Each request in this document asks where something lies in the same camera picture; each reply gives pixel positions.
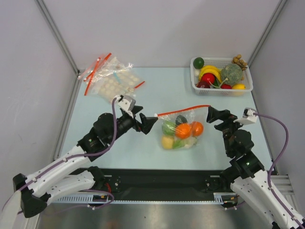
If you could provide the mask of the small orange tangerine front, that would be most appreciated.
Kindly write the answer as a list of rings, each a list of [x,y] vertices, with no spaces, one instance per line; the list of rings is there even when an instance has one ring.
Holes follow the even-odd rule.
[[[200,136],[204,131],[204,126],[201,122],[192,122],[191,124],[191,134],[194,137]]]

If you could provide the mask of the light green guava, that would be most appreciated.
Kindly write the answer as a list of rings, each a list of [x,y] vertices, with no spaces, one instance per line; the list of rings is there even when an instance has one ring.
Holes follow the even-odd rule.
[[[163,121],[162,124],[162,133],[164,135],[175,136],[176,123],[171,121]]]

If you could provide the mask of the yellow pear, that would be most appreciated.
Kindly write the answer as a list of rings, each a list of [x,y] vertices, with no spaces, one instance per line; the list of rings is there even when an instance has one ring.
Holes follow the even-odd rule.
[[[172,149],[174,144],[174,137],[170,135],[162,136],[162,147],[164,149]]]

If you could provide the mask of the dark green avocado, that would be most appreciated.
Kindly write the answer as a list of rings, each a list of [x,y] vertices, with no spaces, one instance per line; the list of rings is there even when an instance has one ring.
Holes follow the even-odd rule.
[[[185,124],[188,123],[188,120],[185,116],[183,115],[178,115],[175,119],[175,124],[176,125],[181,125],[181,124]]]

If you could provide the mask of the clear zip top bag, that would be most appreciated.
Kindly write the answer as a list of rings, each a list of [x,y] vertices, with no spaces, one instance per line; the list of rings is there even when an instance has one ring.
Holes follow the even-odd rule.
[[[210,105],[196,105],[181,110],[155,114],[165,150],[189,149],[200,142]]]

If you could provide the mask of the white cauliflower with leaves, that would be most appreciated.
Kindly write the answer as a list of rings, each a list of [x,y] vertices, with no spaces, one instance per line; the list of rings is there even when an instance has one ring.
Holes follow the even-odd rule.
[[[186,139],[176,139],[173,143],[172,149],[191,148],[196,144],[197,144],[196,137],[189,137]]]

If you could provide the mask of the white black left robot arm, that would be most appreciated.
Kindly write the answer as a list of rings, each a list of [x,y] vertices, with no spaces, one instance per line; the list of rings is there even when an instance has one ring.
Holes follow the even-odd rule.
[[[83,173],[71,173],[82,165],[104,155],[114,141],[130,129],[148,134],[158,118],[146,117],[143,107],[134,106],[128,113],[116,118],[115,112],[101,114],[93,127],[77,145],[61,158],[31,175],[18,174],[13,178],[14,190],[21,192],[21,212],[34,217],[54,200],[83,190],[106,191],[105,176],[98,167],[89,167]]]

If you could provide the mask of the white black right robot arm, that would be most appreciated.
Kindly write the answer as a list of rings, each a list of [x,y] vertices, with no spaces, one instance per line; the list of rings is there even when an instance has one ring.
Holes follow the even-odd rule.
[[[271,180],[271,170],[265,170],[252,152],[254,143],[244,125],[254,124],[259,114],[246,108],[242,118],[229,110],[208,107],[207,123],[221,120],[215,129],[223,134],[230,167],[220,173],[220,187],[239,195],[273,229],[303,229],[305,218],[289,204]]]

